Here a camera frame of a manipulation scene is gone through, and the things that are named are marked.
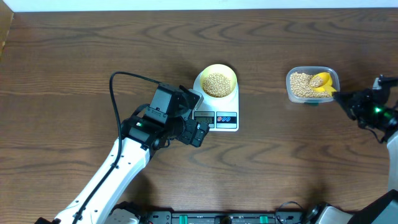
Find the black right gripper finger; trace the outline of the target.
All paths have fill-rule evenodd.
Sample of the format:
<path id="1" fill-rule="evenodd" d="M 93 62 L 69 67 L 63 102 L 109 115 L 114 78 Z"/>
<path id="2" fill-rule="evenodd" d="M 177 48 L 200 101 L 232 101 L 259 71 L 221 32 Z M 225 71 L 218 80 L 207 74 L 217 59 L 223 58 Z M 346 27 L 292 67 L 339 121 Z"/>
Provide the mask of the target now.
<path id="1" fill-rule="evenodd" d="M 351 111 L 351 107 L 349 105 L 350 100 L 335 100 L 343 109 L 343 111 L 347 114 L 348 118 L 351 120 L 356 120 L 355 115 Z"/>
<path id="2" fill-rule="evenodd" d="M 352 91 L 352 92 L 342 92 L 336 91 L 334 92 L 334 99 L 335 100 L 353 100 L 362 97 L 361 91 Z"/>

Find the yellow measuring scoop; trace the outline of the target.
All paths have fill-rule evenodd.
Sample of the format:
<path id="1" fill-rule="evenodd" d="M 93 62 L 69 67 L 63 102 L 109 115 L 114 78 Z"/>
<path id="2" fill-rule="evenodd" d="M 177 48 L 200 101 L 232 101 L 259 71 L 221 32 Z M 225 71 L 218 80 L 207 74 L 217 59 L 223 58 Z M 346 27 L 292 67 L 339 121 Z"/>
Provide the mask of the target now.
<path id="1" fill-rule="evenodd" d="M 312 90 L 316 91 L 316 92 L 324 92 L 325 91 L 328 93 L 328 95 L 333 96 L 333 93 L 336 92 L 337 90 L 332 87 L 333 80 L 331 79 L 331 75 L 328 72 L 321 72 L 314 76 L 322 77 L 324 83 L 323 83 L 323 86 L 321 86 L 319 88 L 312 88 Z"/>

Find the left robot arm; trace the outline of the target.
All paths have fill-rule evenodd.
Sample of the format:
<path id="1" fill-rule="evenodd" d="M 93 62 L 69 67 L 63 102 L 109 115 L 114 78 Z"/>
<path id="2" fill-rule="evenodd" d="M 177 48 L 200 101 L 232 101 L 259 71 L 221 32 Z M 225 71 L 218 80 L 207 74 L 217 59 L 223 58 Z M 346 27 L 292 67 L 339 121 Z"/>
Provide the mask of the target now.
<path id="1" fill-rule="evenodd" d="M 123 122 L 121 128 L 126 128 L 127 133 L 115 140 L 108 157 L 75 201 L 51 222 L 39 218 L 37 223 L 140 222 L 140 215 L 119 208 L 116 203 L 126 187 L 145 168 L 156 150 L 168 147 L 173 139 L 199 147 L 213 126 L 212 121 L 187 117 L 173 121 L 170 129 L 163 130 L 138 117 L 142 110 L 149 111 L 149 105 L 141 105 Z"/>

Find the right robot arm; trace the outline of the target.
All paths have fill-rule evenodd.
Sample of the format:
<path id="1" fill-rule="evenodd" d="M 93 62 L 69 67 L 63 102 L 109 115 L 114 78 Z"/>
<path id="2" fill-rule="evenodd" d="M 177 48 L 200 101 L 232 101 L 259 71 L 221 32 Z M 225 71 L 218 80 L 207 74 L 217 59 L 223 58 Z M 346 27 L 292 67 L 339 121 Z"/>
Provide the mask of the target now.
<path id="1" fill-rule="evenodd" d="M 353 214 L 349 224 L 397 223 L 397 108 L 386 105 L 389 95 L 389 90 L 381 88 L 333 94 L 359 128 L 382 133 L 377 141 L 386 147 L 387 192 Z"/>

